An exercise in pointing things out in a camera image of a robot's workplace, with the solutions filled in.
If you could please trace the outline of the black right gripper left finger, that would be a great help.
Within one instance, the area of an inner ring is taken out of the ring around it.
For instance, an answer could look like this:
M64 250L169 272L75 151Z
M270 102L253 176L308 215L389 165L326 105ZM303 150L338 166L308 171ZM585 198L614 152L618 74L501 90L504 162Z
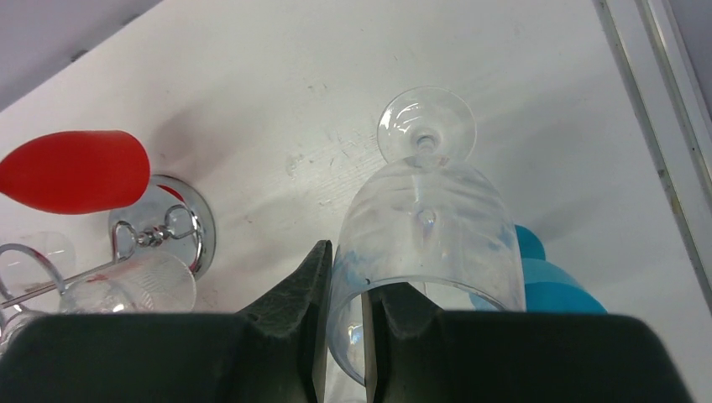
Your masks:
M4 402L321 402L332 244L234 313L52 315L1 359Z

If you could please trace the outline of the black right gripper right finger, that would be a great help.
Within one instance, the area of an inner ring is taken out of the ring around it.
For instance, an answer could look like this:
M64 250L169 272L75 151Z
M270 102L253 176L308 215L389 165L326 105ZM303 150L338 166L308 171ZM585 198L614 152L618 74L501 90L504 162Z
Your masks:
M371 402L689 402L632 317L449 311L407 283L362 297Z

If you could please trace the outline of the clear glass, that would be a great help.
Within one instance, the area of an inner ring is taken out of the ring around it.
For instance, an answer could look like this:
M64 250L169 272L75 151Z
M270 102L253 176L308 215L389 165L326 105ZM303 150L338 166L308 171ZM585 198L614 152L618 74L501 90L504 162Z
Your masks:
M188 312L196 281L172 254L151 252L99 270L67 287L61 313Z

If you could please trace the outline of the clear glass back gold rack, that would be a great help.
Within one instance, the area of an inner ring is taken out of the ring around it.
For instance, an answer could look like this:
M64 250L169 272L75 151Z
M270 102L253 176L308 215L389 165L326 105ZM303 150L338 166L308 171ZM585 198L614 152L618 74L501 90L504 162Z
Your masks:
M382 112L385 165L353 198L332 266L327 343L364 382L361 296L405 282L446 309L524 311L516 226L500 193L468 161L476 141L469 105L434 86L403 92Z

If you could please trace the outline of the blue wine glass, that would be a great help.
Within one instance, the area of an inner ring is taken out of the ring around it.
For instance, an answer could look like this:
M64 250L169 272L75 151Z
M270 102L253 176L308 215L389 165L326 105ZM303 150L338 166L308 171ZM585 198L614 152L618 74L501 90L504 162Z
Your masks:
M605 314L607 310L569 273L547 261L539 237L528 228L516 226L529 312Z

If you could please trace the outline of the clear glass back left silver rack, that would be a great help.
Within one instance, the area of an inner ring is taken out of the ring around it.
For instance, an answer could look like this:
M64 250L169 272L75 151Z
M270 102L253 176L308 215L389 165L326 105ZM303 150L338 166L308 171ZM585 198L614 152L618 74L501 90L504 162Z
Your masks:
M73 269L73 243L57 232L38 232L1 238L1 302L24 296L46 285L54 286ZM1 353L33 320L56 311L61 290L1 309Z

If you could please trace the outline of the red wine glass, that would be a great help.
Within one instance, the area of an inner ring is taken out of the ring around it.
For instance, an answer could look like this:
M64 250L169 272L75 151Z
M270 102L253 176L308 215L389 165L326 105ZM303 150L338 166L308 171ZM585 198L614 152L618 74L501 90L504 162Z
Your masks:
M121 130L51 133L1 161L1 193L42 212L80 215L134 204L149 185L144 146Z

